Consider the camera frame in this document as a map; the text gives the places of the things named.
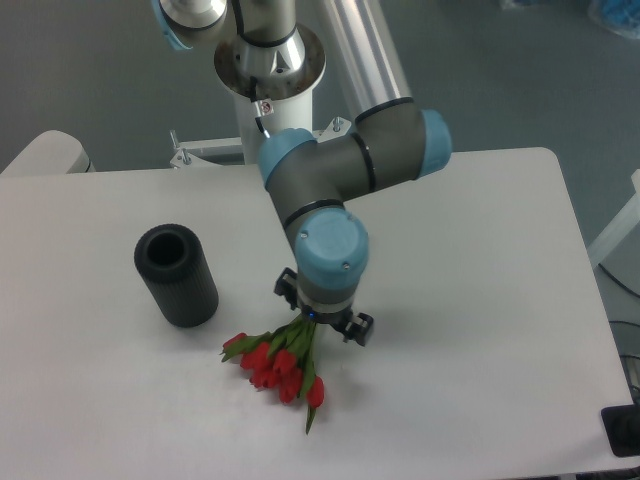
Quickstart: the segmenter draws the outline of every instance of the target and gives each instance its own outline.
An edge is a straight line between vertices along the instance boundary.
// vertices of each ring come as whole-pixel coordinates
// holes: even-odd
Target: black cable
[[[238,35],[244,34],[244,18],[242,17],[242,10],[240,9],[240,0],[231,0],[233,5],[233,14],[236,17],[236,31]]]
[[[604,272],[604,274],[609,277],[609,279],[615,283],[616,285],[618,285],[621,289],[623,289],[625,292],[627,292],[629,295],[631,295],[632,297],[635,298],[640,298],[640,293],[634,292],[633,290],[631,290],[629,287],[627,287],[624,283],[622,283],[620,280],[618,280],[613,273],[611,273],[609,270],[607,270],[605,268],[604,265],[602,265],[601,263],[598,264],[598,266],[600,267],[600,269]]]
[[[640,327],[640,323],[627,322],[626,320],[609,320],[609,323],[619,323],[620,325],[631,325],[632,327]]]
[[[613,472],[600,472],[595,474],[594,480],[634,480],[640,475],[640,469],[616,470]]]
[[[632,353],[623,353],[622,355],[619,355],[619,357],[620,358],[633,358],[634,360],[640,361],[640,356],[633,355]]]
[[[258,79],[254,76],[249,78],[251,85],[249,87],[249,101],[251,103],[258,101]],[[262,124],[262,117],[256,117],[256,125],[260,133],[264,133],[264,125]]]

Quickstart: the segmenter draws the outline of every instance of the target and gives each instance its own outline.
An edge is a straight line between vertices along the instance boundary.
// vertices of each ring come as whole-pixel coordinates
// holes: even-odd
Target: metal pole
[[[378,0],[315,2],[332,55],[340,62],[354,117],[378,105],[411,97]]]
[[[263,47],[275,46],[296,28],[295,0],[232,0],[238,35]]]
[[[224,15],[227,0],[160,0],[167,16],[191,29],[211,27]]]

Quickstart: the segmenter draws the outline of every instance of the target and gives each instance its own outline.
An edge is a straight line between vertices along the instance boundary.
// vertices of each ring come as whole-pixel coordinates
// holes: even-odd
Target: black cylinder
[[[616,440],[629,447],[640,446],[640,415],[633,413],[618,418],[613,423]]]
[[[216,312],[218,290],[200,240],[187,227],[152,228],[138,241],[134,262],[162,314],[176,327],[195,327]]]

